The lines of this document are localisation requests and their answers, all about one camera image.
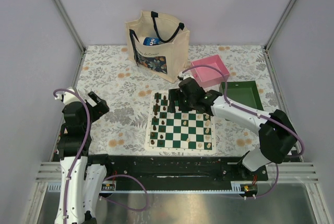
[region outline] green tray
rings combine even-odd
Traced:
[[[222,82],[219,86],[219,91],[224,93],[224,89],[225,83]],[[263,111],[259,92],[257,91],[256,82],[254,80],[228,82],[228,97],[236,102]]]

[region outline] gray wall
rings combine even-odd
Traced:
[[[21,223],[62,117],[80,52],[52,0],[0,0],[0,222]]]
[[[62,0],[86,45],[125,44],[124,22],[140,10],[169,13],[191,44],[265,44],[289,0]]]
[[[333,215],[334,0],[298,0],[269,50],[293,124]]]

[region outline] black strap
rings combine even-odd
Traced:
[[[138,37],[137,37],[135,31],[132,30],[132,29],[129,30],[129,33],[130,33],[131,45],[132,45],[132,48],[134,50],[134,58],[135,58],[135,61],[138,65],[139,58],[138,58],[138,53],[137,53],[137,48],[136,48],[136,43],[135,43],[134,36],[136,37],[137,40],[138,40]]]
[[[155,30],[155,32],[156,32],[156,34],[157,34],[157,37],[158,37],[158,39],[159,39],[161,42],[163,42],[163,43],[168,43],[168,42],[170,42],[172,39],[175,38],[175,36],[177,35],[177,33],[178,33],[178,31],[179,31],[180,29],[181,29],[181,30],[184,29],[184,24],[183,24],[183,23],[179,23],[179,24],[178,24],[178,27],[177,27],[177,29],[175,30],[175,32],[173,33],[173,35],[172,35],[168,40],[163,40],[163,39],[160,37],[160,35],[159,35],[158,27],[157,27],[157,23],[156,23],[156,18],[158,18],[158,13],[156,13],[155,11],[152,11],[152,12],[151,12],[151,17],[152,17],[152,19],[153,19],[154,30]]]

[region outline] printed graphic on bag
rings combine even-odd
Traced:
[[[156,57],[144,57],[140,53],[137,52],[138,62],[158,73],[167,74],[167,64],[165,56],[156,56]]]

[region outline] green square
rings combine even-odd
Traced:
[[[204,142],[204,135],[197,134],[196,135],[196,141],[197,142]]]
[[[161,118],[161,119],[166,119],[166,117],[167,117],[167,113],[166,112],[160,112],[160,114],[159,114],[159,118]]]
[[[161,105],[168,105],[168,100],[161,100]]]
[[[156,126],[159,125],[159,119],[157,118],[157,122],[154,122],[154,118],[152,118],[152,125],[156,125]]]
[[[173,132],[176,133],[176,134],[181,133],[181,127],[180,126],[174,126]]]
[[[180,120],[181,116],[182,116],[181,113],[174,113],[174,119]]]
[[[189,125],[188,120],[182,120],[182,121],[181,121],[181,125],[182,125],[182,126],[188,126],[188,125]]]
[[[173,119],[167,119],[166,120],[166,126],[173,126],[174,125],[174,120]]]
[[[196,149],[196,142],[189,142],[188,148],[190,148],[190,149]]]
[[[164,140],[162,140],[162,139],[160,139],[160,140],[157,140],[157,142],[158,142],[158,147],[165,147],[165,141]]]
[[[203,121],[196,121],[196,127],[203,127]]]
[[[151,139],[158,139],[158,133],[157,132],[151,132],[150,133],[150,138]]]
[[[157,94],[156,94],[156,93],[154,94],[154,99],[155,99],[155,100],[157,99]],[[158,95],[158,99],[161,100],[161,93],[159,93],[159,95]]]
[[[181,147],[181,141],[175,140],[173,141],[173,148],[180,148]]]
[[[188,135],[187,134],[181,134],[181,140],[187,140]]]
[[[190,113],[189,114],[189,120],[192,120],[192,121],[196,120],[196,114],[195,113]]]
[[[166,127],[165,126],[159,126],[159,132],[160,133],[165,133],[166,132]]]
[[[188,133],[189,134],[196,134],[196,128],[195,127],[189,127],[188,128]]]
[[[212,150],[212,144],[211,144],[210,148],[208,148],[208,144],[204,143],[204,150]]]
[[[204,134],[211,135],[211,129],[210,128],[209,128],[209,132],[208,133],[206,133],[205,130],[206,130],[206,128],[204,129]]]
[[[166,133],[166,140],[173,140],[173,133]]]

